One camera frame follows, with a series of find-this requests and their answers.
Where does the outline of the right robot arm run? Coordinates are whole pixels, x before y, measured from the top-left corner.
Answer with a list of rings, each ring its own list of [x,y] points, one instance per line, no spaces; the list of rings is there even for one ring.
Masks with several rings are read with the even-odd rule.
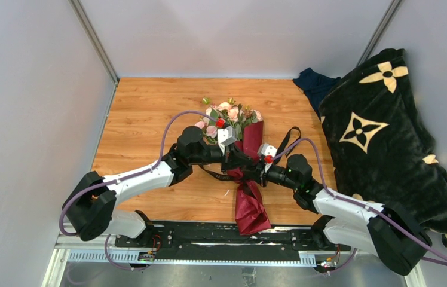
[[[360,249],[405,276],[432,246],[426,232],[400,204],[368,203],[325,188],[313,178],[303,155],[290,156],[285,167],[273,165],[270,157],[262,157],[245,174],[261,185],[275,183],[293,190],[299,207],[321,216],[311,233],[311,241],[318,249],[332,244]]]

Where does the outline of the dark red wrapping paper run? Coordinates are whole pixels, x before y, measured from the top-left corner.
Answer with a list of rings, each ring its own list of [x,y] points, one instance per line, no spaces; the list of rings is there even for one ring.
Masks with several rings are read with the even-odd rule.
[[[262,121],[250,124],[243,130],[243,140],[236,142],[237,147],[254,161],[258,160],[263,131]],[[249,236],[271,228],[257,183],[251,179],[245,179],[241,169],[230,170],[227,174],[238,183],[235,197],[235,221],[240,234]]]

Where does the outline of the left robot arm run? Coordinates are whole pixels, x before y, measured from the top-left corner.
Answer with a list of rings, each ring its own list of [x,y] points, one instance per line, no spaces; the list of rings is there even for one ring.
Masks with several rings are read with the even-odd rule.
[[[218,134],[223,138],[208,144],[200,128],[189,126],[168,153],[150,165],[111,176],[95,171],[85,174],[64,202],[60,218],[68,219],[73,234],[83,241],[110,233],[127,236],[139,247],[148,246],[153,231],[146,226],[146,218],[117,207],[132,197],[182,182],[193,173],[194,166],[220,164],[226,172],[254,163],[237,146],[231,126],[218,130]]]

